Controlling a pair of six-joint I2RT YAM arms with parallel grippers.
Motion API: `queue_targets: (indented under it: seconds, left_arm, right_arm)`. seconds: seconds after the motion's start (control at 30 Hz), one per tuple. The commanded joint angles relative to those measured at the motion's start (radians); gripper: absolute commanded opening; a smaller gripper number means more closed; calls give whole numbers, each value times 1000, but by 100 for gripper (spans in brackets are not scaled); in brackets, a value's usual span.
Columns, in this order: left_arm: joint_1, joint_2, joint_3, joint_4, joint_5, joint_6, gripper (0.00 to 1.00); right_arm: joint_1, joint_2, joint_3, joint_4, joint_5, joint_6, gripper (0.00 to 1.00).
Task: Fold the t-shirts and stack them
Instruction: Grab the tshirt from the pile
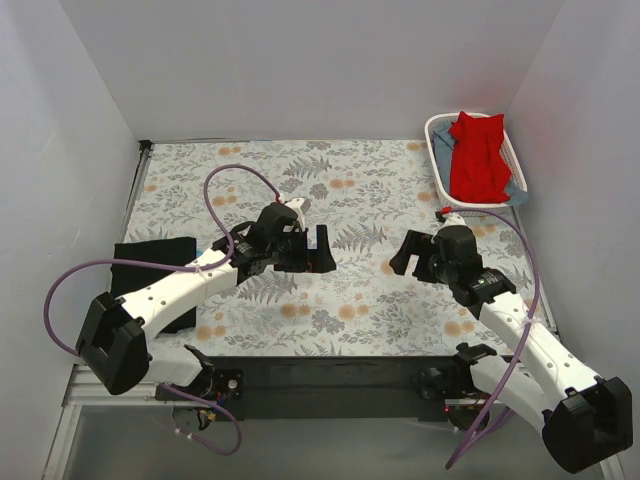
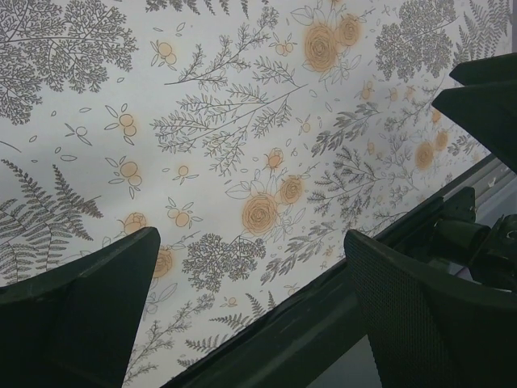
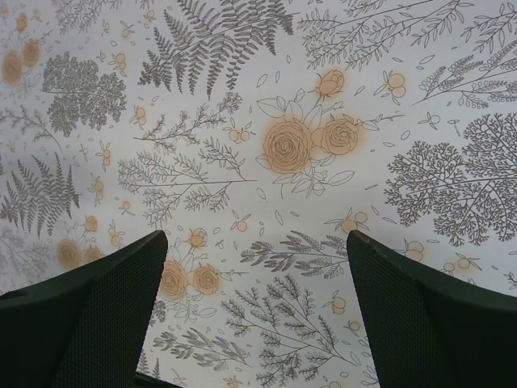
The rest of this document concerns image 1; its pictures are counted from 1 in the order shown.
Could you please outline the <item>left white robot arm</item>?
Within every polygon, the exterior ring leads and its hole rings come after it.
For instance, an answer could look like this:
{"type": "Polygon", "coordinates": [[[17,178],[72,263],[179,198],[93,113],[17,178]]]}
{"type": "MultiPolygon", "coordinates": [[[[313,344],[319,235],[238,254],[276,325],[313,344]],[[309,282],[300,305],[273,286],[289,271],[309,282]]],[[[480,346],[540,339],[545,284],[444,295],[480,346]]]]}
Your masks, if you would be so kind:
{"type": "Polygon", "coordinates": [[[335,270],[328,229],[316,227],[308,243],[308,202],[294,198],[266,206],[257,220],[235,226],[192,263],[137,291],[96,297],[76,343],[80,358],[112,395],[139,383],[168,383],[193,400],[213,386],[214,365],[191,345],[162,357],[148,344],[178,317],[267,268],[287,273],[335,270]]]}

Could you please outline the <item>red t shirt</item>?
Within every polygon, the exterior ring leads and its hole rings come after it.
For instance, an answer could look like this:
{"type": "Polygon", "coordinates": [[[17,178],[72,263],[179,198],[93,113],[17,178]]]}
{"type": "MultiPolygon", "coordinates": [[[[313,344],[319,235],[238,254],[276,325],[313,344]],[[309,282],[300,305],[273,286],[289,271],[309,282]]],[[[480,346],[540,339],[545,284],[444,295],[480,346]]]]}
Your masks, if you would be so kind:
{"type": "Polygon", "coordinates": [[[472,117],[461,112],[449,133],[455,141],[450,194],[465,203],[505,203],[511,170],[500,155],[504,115],[472,117]]]}

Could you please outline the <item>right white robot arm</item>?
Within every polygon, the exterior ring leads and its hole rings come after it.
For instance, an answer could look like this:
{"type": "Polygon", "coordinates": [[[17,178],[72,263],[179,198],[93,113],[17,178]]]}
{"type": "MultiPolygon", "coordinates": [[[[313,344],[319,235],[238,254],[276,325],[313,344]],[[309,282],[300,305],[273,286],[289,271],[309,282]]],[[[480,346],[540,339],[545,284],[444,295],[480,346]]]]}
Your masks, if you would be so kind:
{"type": "Polygon", "coordinates": [[[632,393],[618,377],[605,379],[575,357],[545,326],[533,305],[500,271],[484,266],[476,238],[450,208],[436,214],[441,225],[429,235],[410,230],[389,265],[404,275],[411,257],[414,277],[447,286],[513,352],[505,361],[486,345],[461,345],[452,373],[464,397],[482,392],[541,435],[556,463],[575,474],[633,444],[632,393]]]}

